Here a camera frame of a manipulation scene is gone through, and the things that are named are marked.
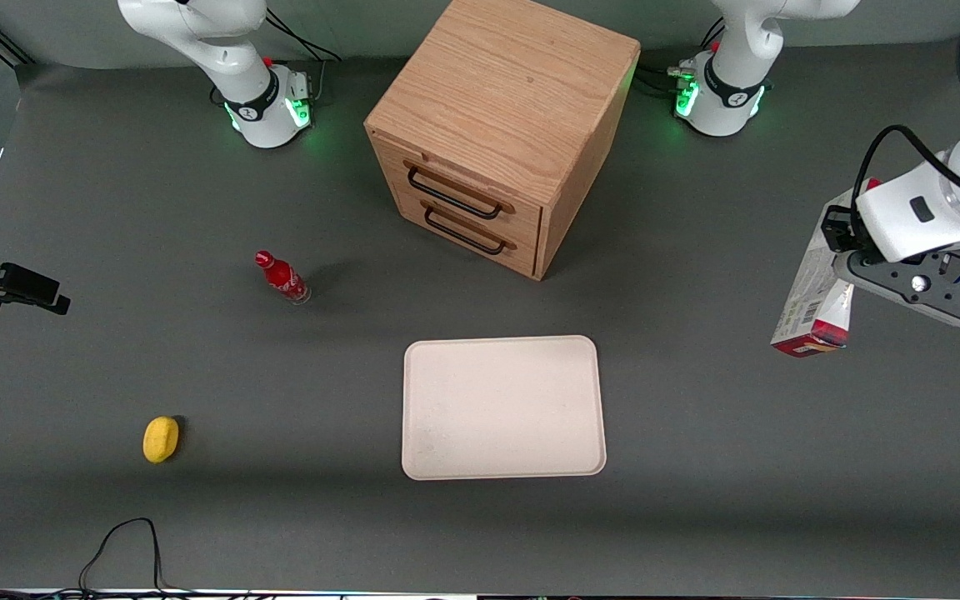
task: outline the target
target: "plastic tray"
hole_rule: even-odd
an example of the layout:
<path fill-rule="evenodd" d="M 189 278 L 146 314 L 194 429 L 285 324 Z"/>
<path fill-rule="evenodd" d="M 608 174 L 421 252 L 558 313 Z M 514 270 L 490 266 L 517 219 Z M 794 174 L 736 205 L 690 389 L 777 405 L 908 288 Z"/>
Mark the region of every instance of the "plastic tray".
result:
<path fill-rule="evenodd" d="M 583 335 L 416 342 L 404 367 L 402 470 L 412 479 L 606 466 L 598 353 Z"/>

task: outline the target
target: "red bottle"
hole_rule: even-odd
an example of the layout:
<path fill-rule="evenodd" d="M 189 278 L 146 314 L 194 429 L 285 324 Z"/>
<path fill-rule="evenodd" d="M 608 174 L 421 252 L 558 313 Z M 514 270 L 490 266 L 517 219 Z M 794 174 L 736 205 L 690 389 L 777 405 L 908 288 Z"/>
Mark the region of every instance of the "red bottle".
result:
<path fill-rule="evenodd" d="M 266 273 L 266 281 L 269 285 L 276 288 L 292 304 L 302 304 L 309 300 L 309 287 L 298 273 L 294 272 L 291 265 L 278 261 L 264 250 L 254 255 L 254 262 Z"/>

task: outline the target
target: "wood grain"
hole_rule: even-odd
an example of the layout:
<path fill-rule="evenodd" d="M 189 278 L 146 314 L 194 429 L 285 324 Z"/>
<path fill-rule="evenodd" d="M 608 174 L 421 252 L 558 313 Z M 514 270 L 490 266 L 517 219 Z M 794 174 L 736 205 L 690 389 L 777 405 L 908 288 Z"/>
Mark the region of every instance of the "wood grain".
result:
<path fill-rule="evenodd" d="M 565 179 L 557 197 L 557 207 L 549 210 L 549 216 L 540 227 L 540 242 L 538 242 L 536 258 L 536 278 L 543 278 L 550 267 L 561 243 L 568 234 L 568 227 L 573 223 L 576 212 L 583 205 L 583 199 L 590 193 L 591 185 L 598 175 L 598 171 L 606 162 L 606 156 L 613 146 L 613 136 L 617 133 L 617 125 L 621 121 L 621 111 L 624 109 L 625 99 L 628 98 L 628 89 L 632 85 L 632 71 L 628 72 L 617 94 L 610 98 L 610 105 L 602 121 L 592 133 L 591 139 L 576 160 L 575 168 Z"/>
<path fill-rule="evenodd" d="M 638 49 L 527 0 L 454 0 L 366 123 L 494 191 L 550 204 Z"/>
<path fill-rule="evenodd" d="M 613 144 L 637 58 L 635 39 L 529 0 L 453 0 L 366 118 L 399 212 L 435 231 L 434 208 L 470 239 L 506 240 L 492 259 L 540 280 Z M 504 210 L 469 215 L 411 187 L 411 167 Z"/>

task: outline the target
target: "black metal handle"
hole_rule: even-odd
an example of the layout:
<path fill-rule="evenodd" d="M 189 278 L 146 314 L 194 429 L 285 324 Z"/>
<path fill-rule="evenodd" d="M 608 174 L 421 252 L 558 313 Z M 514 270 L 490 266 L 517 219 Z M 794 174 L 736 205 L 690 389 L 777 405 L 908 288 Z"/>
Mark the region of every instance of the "black metal handle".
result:
<path fill-rule="evenodd" d="M 454 229 L 451 229 L 450 227 L 446 227 L 446 225 L 441 225 L 433 221 L 432 213 L 434 212 L 435 212 L 434 208 L 431 208 L 431 206 L 427 206 L 426 210 L 424 210 L 424 222 L 426 222 L 429 225 L 432 225 L 432 227 L 438 229 L 438 231 L 441 231 L 454 239 L 460 240 L 460 242 L 467 243 L 469 244 L 469 246 L 476 248 L 477 250 L 479 250 L 480 252 L 483 252 L 484 254 L 490 254 L 492 256 L 495 256 L 496 254 L 502 254 L 503 250 L 506 250 L 506 242 L 503 242 L 503 240 L 500 240 L 500 242 L 498 243 L 498 247 L 487 247 L 480 242 L 475 242 L 475 240 L 472 240 L 472 239 L 469 239 L 468 237 L 463 236 L 462 234 L 460 234 L 460 232 L 456 232 L 454 231 Z"/>
<path fill-rule="evenodd" d="M 435 187 L 428 187 L 424 185 L 424 183 L 421 183 L 417 181 L 417 179 L 415 179 L 416 176 L 417 176 L 417 168 L 410 167 L 410 174 L 407 175 L 407 181 L 410 182 L 411 186 L 422 191 L 423 193 L 426 193 L 427 195 L 430 195 L 430 197 L 432 198 L 438 198 L 438 200 L 442 200 L 443 202 L 446 202 L 447 204 L 453 206 L 454 208 L 461 208 L 462 210 L 464 210 L 464 212 L 469 213 L 469 215 L 473 215 L 474 217 L 480 217 L 485 221 L 491 221 L 495 217 L 498 217 L 498 214 L 503 211 L 503 205 L 500 205 L 500 204 L 496 204 L 495 209 L 492 210 L 491 212 L 484 212 L 483 210 L 472 208 L 472 206 L 465 204 L 465 202 L 462 202 L 455 197 L 449 197 L 449 195 L 442 193 L 441 191 L 435 189 Z"/>

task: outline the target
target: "green led light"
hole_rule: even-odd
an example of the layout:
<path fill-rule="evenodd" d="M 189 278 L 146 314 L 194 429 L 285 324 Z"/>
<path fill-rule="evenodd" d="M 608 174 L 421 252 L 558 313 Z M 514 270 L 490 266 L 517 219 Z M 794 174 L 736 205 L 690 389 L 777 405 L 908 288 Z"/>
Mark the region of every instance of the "green led light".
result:
<path fill-rule="evenodd" d="M 692 81 L 688 87 L 685 87 L 681 90 L 677 96 L 677 113 L 681 117 L 686 117 L 691 114 L 691 109 L 694 108 L 694 99 L 698 98 L 698 84 Z"/>
<path fill-rule="evenodd" d="M 290 111 L 291 118 L 294 119 L 294 124 L 298 125 L 298 129 L 309 125 L 309 102 L 284 98 L 283 106 Z"/>
<path fill-rule="evenodd" d="M 754 107 L 750 109 L 751 117 L 754 117 L 755 114 L 758 114 L 758 106 L 762 103 L 763 95 L 765 95 L 765 85 L 762 85 L 762 87 L 757 91 L 757 98 L 754 98 Z"/>
<path fill-rule="evenodd" d="M 224 110 L 225 113 L 228 113 L 228 116 L 232 119 L 232 129 L 235 129 L 237 132 L 239 132 L 239 122 L 236 122 L 236 115 L 232 114 L 232 109 L 228 107 L 228 102 L 225 102 Z"/>

